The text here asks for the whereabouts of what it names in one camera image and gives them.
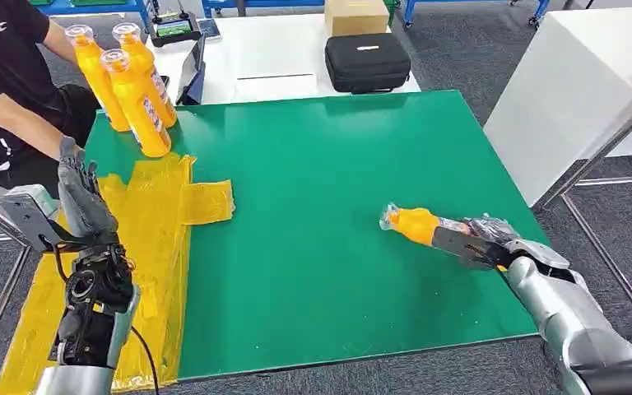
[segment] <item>black case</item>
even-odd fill
[[[326,42],[326,68],[338,92],[391,91],[411,72],[411,58],[390,33],[343,35]]]

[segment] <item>plastic bottle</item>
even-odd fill
[[[103,49],[93,40],[93,30],[86,25],[73,25],[64,32],[74,47],[78,67],[86,76],[88,85],[91,86],[100,107],[108,116],[110,126],[118,132],[128,132],[129,123],[124,117],[124,112],[117,97],[115,97],[115,93],[113,93],[110,75],[100,65],[100,55],[103,53]]]
[[[141,78],[144,91],[164,126],[170,128],[175,125],[178,115],[154,66],[154,54],[142,43],[140,32],[139,26],[130,22],[120,23],[113,28],[113,35],[119,41],[120,48],[129,53],[132,71],[144,77]]]
[[[379,219],[379,226],[383,230],[395,230],[411,241],[432,247],[432,239],[438,226],[470,235],[469,225],[434,216],[426,208],[398,208],[389,203]]]
[[[142,153],[151,158],[167,154],[170,136],[142,88],[142,78],[132,71],[129,54],[121,49],[111,49],[103,52],[100,63],[110,73],[113,91]]]

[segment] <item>person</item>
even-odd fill
[[[61,26],[28,0],[0,0],[0,186],[42,184],[57,198],[62,137],[84,146],[100,106],[87,88],[54,86],[37,44],[76,64]]]

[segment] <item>yellow plastic sheet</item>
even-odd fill
[[[230,181],[190,184],[192,163],[190,156],[171,153],[161,160],[137,162],[127,187],[114,174],[100,179],[103,197],[120,224],[120,240],[135,264],[132,278],[142,292],[133,325],[151,350],[161,385],[178,378],[190,247],[187,225],[229,220],[234,210]],[[62,256],[68,275],[68,263],[75,257]],[[44,255],[2,367],[0,394],[31,393],[42,370],[54,365],[48,355],[64,309],[63,292],[53,256]],[[152,387],[146,353],[130,334],[113,390]]]

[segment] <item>floor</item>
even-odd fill
[[[556,9],[560,4],[552,3]],[[396,22],[393,32],[413,58],[423,90],[459,89],[483,124],[533,36],[526,26],[536,3],[516,7],[504,2],[418,4],[408,32]],[[320,12],[319,8],[250,10],[267,13]],[[225,17],[231,10],[224,10]],[[135,20],[127,16],[125,20]],[[67,26],[78,19],[61,19]],[[119,16],[86,18],[98,32],[110,31]],[[99,34],[105,48],[109,34]],[[82,83],[73,67],[47,56],[54,80]],[[632,175],[632,157],[607,160],[594,175]],[[571,193],[576,204],[632,281],[632,185],[585,187]],[[632,334],[632,305],[583,236],[562,202],[535,212],[552,246],[584,275],[617,331]],[[13,243],[0,243],[0,289],[17,254]],[[17,324],[37,264],[31,258],[0,323],[0,367]],[[538,337],[479,346],[427,351],[377,360],[251,374],[182,383],[162,393],[207,394],[558,394],[559,378]]]

